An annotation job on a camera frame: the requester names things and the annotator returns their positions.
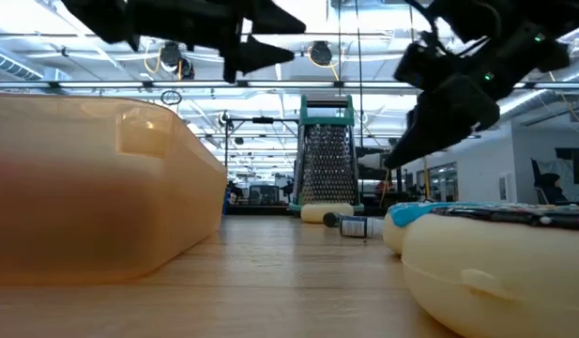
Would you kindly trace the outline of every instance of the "box grater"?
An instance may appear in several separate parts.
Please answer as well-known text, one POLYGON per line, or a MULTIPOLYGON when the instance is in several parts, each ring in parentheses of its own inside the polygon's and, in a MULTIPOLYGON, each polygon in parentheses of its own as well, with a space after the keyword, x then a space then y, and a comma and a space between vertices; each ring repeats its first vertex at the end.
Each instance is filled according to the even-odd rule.
POLYGON ((301 211, 304 205, 323 203, 347 203, 356 210, 363 209, 358 193, 352 98, 321 101, 302 96, 298 137, 290 209, 301 211), (309 115, 312 107, 328 108, 330 113, 309 115))

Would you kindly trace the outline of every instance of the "wooden tabletop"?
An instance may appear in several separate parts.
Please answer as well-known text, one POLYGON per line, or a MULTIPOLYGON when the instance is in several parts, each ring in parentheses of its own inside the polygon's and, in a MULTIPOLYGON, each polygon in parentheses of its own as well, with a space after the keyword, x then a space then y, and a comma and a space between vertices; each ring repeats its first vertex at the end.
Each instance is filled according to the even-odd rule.
POLYGON ((453 338, 381 240, 289 217, 221 232, 127 284, 0 287, 0 338, 453 338))

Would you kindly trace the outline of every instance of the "small bottle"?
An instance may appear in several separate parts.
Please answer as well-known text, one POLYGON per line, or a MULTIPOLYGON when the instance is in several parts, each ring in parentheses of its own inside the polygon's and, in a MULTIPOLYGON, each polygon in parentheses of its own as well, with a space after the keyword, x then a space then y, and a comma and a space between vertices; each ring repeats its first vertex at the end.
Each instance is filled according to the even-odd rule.
POLYGON ((329 212, 323 217, 328 227, 338 227, 344 237, 382 238, 385 222, 372 217, 345 216, 338 212, 329 212))

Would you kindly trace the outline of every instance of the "desk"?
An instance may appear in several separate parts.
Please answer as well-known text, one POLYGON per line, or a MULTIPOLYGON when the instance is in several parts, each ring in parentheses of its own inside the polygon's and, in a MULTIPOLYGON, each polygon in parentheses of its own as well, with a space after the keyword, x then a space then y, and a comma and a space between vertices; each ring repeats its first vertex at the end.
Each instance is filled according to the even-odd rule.
POLYGON ((290 217, 228 216, 221 232, 126 284, 0 287, 0 338, 454 338, 381 240, 290 217))

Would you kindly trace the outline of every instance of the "white wall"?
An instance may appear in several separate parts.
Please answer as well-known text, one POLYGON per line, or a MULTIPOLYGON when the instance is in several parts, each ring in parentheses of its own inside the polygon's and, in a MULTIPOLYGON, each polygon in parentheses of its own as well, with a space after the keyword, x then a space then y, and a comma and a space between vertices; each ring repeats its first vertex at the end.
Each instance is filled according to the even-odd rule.
POLYGON ((560 131, 514 129, 512 141, 516 164, 515 180, 518 202, 536 204, 538 200, 533 188, 535 182, 531 159, 537 161, 556 160, 555 148, 579 147, 579 132, 570 129, 560 131))
MULTIPOLYGON (((509 175, 509 200, 516 202, 510 123, 505 123, 499 131, 483 132, 479 140, 465 140, 446 153, 433 154, 427 161, 429 168, 456 162, 460 201, 499 202, 499 179, 509 175)), ((417 160, 404 168, 416 175, 423 169, 423 162, 417 160)))

